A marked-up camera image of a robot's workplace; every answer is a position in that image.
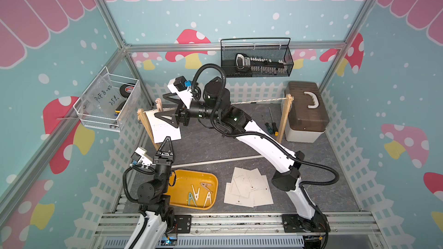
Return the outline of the pink clothespin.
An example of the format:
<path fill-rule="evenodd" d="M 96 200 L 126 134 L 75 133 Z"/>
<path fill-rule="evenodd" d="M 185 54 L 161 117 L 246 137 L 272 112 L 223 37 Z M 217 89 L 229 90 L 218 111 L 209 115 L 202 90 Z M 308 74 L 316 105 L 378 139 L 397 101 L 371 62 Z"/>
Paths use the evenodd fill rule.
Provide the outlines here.
<path fill-rule="evenodd" d="M 212 187 L 212 184 L 211 184 L 211 183 L 201 182 L 200 185 L 201 185 L 201 187 L 203 187 L 207 192 L 209 192 L 209 193 L 213 193 L 213 191 L 211 190 L 211 187 Z"/>
<path fill-rule="evenodd" d="M 158 112 L 162 112 L 163 111 L 163 105 L 162 105 L 162 100 L 161 98 L 157 98 L 155 100 L 155 104 L 156 104 L 156 109 Z"/>

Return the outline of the white clothespin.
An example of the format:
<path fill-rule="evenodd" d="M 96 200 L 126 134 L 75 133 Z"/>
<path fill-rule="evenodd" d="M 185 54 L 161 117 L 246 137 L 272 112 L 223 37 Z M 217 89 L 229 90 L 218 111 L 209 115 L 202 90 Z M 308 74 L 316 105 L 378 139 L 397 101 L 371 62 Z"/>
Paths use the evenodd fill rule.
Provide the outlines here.
<path fill-rule="evenodd" d="M 200 188 L 192 185 L 192 192 L 193 192 L 193 198 L 195 202 L 197 202 L 200 197 Z"/>
<path fill-rule="evenodd" d="M 209 192 L 207 192 L 207 195 L 205 197 L 203 208 L 205 209 L 205 208 L 209 208 L 211 206 L 212 206 L 212 192 L 209 191 Z"/>

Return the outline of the postcard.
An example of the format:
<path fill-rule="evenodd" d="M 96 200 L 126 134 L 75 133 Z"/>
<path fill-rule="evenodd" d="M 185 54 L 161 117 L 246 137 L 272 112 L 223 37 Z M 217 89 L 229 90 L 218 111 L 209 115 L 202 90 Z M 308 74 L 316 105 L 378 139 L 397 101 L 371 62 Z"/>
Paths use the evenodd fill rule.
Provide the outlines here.
<path fill-rule="evenodd" d="M 253 198 L 246 198 L 234 195 L 230 193 L 231 183 L 226 184 L 225 194 L 224 194 L 224 203 L 225 204 L 231 204 L 231 205 L 237 205 L 237 206 L 244 206 L 253 208 L 254 207 L 254 199 Z"/>
<path fill-rule="evenodd" d="M 234 196 L 249 198 L 251 192 L 265 189 L 265 182 L 257 168 L 249 171 L 235 167 L 228 191 Z"/>
<path fill-rule="evenodd" d="M 170 137 L 172 141 L 180 140 L 180 128 L 175 128 L 167 122 L 155 117 L 158 110 L 146 111 L 145 114 L 151 126 L 153 139 L 156 144 L 161 144 L 166 137 Z"/>
<path fill-rule="evenodd" d="M 273 205 L 273 198 L 266 175 L 262 176 L 265 187 L 252 191 L 250 195 L 253 198 L 253 206 Z"/>

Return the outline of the green clothespin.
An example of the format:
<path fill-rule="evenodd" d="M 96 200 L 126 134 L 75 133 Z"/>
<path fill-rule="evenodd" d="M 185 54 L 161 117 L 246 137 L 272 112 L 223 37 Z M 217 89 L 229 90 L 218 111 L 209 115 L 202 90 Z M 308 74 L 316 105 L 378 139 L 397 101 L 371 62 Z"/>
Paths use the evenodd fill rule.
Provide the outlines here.
<path fill-rule="evenodd" d="M 192 192 L 189 192 L 188 194 L 188 206 L 197 206 L 194 194 Z"/>

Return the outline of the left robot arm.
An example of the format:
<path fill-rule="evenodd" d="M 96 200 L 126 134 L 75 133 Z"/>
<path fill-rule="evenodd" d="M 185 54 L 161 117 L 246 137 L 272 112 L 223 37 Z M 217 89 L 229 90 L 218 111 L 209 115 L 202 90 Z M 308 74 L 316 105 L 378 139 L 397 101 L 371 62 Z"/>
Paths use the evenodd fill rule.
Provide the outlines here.
<path fill-rule="evenodd" d="M 133 162 L 122 175 L 123 191 L 129 202 L 139 205 L 140 214 L 136 228 L 129 238 L 127 249 L 154 249 L 162 237 L 176 227 L 174 209 L 170 206 L 171 197 L 167 195 L 175 160 L 172 140 L 167 136 L 153 157 L 138 147 L 132 155 Z M 148 180 L 139 185 L 137 197 L 128 190 L 128 173 L 141 173 Z"/>

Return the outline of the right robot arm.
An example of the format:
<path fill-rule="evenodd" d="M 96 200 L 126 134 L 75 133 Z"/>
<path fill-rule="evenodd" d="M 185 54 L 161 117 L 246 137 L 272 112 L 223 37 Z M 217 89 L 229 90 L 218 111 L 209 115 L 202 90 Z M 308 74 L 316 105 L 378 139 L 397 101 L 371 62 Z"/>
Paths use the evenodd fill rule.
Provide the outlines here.
<path fill-rule="evenodd" d="M 305 186 L 329 186 L 339 180 L 338 172 L 328 166 L 304 161 L 301 151 L 292 152 L 267 134 L 244 110 L 230 101 L 224 70 L 213 63 L 199 68 L 191 81 L 184 76 L 173 78 L 167 84 L 167 101 L 177 104 L 173 111 L 163 111 L 155 116 L 178 128 L 187 126 L 192 118 L 207 119 L 210 127 L 224 137 L 235 138 L 265 157 L 276 169 L 272 184 L 290 197 L 296 208 L 296 218 L 302 230 L 330 232 L 326 215 L 310 199 Z M 300 166 L 323 169 L 333 174 L 329 181 L 304 181 Z"/>

